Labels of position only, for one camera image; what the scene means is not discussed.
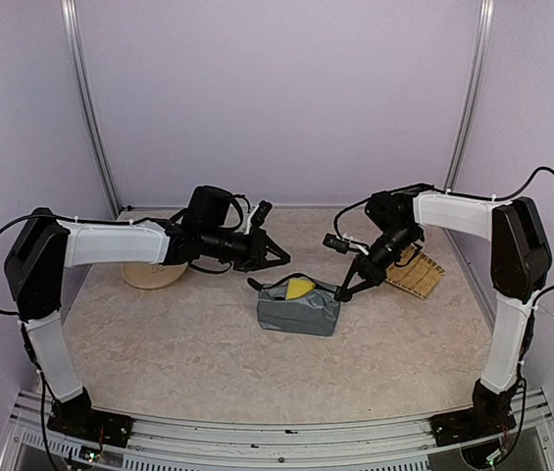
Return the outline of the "yellow sponge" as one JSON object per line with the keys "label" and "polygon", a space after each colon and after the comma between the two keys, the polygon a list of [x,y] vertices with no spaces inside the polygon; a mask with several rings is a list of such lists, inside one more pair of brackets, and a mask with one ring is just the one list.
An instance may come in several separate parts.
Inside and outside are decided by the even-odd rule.
{"label": "yellow sponge", "polygon": [[308,279],[291,279],[287,282],[285,300],[293,300],[308,295],[316,288],[316,284]]}

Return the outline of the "grey zip pouch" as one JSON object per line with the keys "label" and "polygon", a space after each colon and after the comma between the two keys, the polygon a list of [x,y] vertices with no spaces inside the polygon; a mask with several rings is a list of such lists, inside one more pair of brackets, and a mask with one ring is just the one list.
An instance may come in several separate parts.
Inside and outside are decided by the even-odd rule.
{"label": "grey zip pouch", "polygon": [[[285,300],[287,282],[291,279],[308,279],[316,288],[302,298]],[[248,278],[247,284],[257,292],[257,320],[263,329],[317,337],[333,335],[341,310],[341,303],[334,299],[338,286],[302,273],[293,273],[272,284]]]}

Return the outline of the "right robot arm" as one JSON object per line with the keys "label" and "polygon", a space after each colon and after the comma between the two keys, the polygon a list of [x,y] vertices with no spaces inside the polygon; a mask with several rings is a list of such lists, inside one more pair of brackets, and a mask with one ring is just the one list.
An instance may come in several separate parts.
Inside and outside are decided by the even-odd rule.
{"label": "right robot arm", "polygon": [[339,229],[325,236],[324,246],[354,255],[336,300],[348,302],[355,294],[380,286],[390,266],[405,267],[404,252],[419,247],[426,227],[486,240],[496,314],[490,351],[478,382],[497,395],[514,389],[531,344],[539,300],[554,290],[554,284],[547,282],[552,252],[534,201],[522,189],[486,197],[415,183],[376,192],[358,204],[380,235],[371,244]]}

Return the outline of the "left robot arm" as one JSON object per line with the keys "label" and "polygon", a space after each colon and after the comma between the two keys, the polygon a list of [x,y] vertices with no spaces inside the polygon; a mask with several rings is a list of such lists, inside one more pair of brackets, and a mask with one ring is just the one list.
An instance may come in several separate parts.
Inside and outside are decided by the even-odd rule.
{"label": "left robot arm", "polygon": [[211,185],[194,188],[189,203],[168,219],[102,221],[61,216],[39,207],[6,224],[23,228],[4,261],[4,274],[31,362],[63,422],[82,437],[100,416],[76,374],[62,331],[62,288],[68,269],[143,263],[194,267],[208,257],[226,270],[250,273],[284,266],[289,254],[263,225],[273,206],[243,209],[243,195]]}

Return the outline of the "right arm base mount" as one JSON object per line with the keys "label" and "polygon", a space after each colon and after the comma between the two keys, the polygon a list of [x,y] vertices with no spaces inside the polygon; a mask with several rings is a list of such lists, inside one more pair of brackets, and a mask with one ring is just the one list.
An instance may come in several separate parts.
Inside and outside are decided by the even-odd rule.
{"label": "right arm base mount", "polygon": [[428,419],[436,445],[454,445],[514,429],[516,419],[511,401],[517,388],[513,386],[496,393],[476,381],[471,407],[436,414]]}

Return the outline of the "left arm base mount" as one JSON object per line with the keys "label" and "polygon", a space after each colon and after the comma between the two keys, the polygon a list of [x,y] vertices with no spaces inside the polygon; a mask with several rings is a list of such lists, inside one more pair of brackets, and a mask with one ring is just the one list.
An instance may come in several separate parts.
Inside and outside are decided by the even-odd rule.
{"label": "left arm base mount", "polygon": [[126,448],[133,419],[92,407],[87,389],[70,400],[52,400],[48,428],[69,437]]}

